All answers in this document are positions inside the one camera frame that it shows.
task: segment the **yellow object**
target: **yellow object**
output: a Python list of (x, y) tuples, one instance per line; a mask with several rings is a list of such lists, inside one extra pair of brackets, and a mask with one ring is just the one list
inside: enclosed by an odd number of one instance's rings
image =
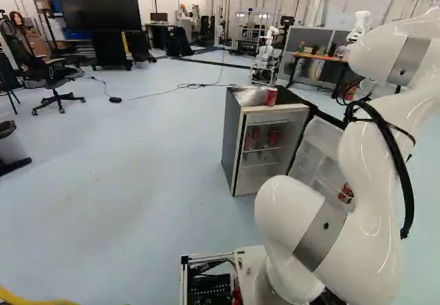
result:
[(11, 305), (79, 305), (70, 300), (25, 300), (0, 286), (0, 300)]
[(127, 56), (131, 56), (131, 53), (130, 53), (130, 50), (129, 50), (129, 46), (127, 44), (127, 38), (125, 37), (125, 33), (122, 32), (121, 35), (122, 35), (122, 42), (124, 43), (125, 54)]

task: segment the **mini fridge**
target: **mini fridge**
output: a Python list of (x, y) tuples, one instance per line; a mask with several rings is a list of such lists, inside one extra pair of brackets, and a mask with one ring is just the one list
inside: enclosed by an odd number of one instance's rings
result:
[(221, 164), (233, 196), (257, 193), (278, 174), (310, 185), (345, 210), (338, 165), (342, 121), (285, 87), (276, 86), (274, 106), (264, 106), (267, 87), (230, 87), (226, 91)]
[(267, 87), (228, 87), (221, 164), (233, 196), (258, 192), (270, 177), (287, 174), (310, 107), (284, 87), (265, 106)]

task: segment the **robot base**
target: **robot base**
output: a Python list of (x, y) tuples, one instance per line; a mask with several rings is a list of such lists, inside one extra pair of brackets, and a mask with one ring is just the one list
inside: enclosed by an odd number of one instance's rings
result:
[(243, 305), (289, 305), (269, 286), (265, 268), (266, 257), (263, 245), (238, 248), (234, 251)]
[[(267, 283), (266, 257), (263, 245), (212, 256), (182, 256), (179, 304), (230, 304), (226, 300), (234, 295), (234, 291), (239, 291), (242, 301), (233, 304), (288, 305)], [(347, 304), (325, 289), (309, 305)]]

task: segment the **round floor device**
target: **round floor device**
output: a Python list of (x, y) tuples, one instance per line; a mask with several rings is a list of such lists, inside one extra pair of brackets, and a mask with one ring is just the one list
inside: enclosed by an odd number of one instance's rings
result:
[(119, 98), (119, 97), (110, 97), (109, 101), (114, 103), (114, 104), (119, 104), (122, 101), (122, 99)]

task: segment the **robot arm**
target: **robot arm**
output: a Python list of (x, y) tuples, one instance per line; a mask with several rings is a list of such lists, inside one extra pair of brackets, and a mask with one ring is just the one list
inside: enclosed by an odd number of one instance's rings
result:
[(258, 49), (260, 56), (268, 58), (272, 54), (272, 52), (274, 51), (274, 48), (272, 47), (272, 41), (274, 40), (274, 36), (278, 35), (279, 33), (279, 29), (271, 25), (267, 30), (266, 35), (260, 37), (265, 39), (265, 44), (260, 46)]
[(369, 11), (357, 11), (355, 15), (355, 27), (346, 37), (349, 42), (356, 42), (360, 36), (365, 35), (371, 29), (371, 13)]
[[(356, 73), (408, 87), (370, 105), (415, 139), (440, 105), (439, 28), (436, 7), (359, 37), (349, 54)], [(369, 118), (362, 109), (355, 116)], [(413, 142), (396, 130), (393, 136), (407, 157)], [(401, 273), (395, 164), (371, 122), (351, 122), (339, 147), (338, 163), (355, 194), (354, 212), (343, 212), (291, 177), (271, 178), (258, 192), (255, 218), (267, 250), (267, 276), (290, 304), (312, 301), (324, 286), (350, 305), (390, 304)]]

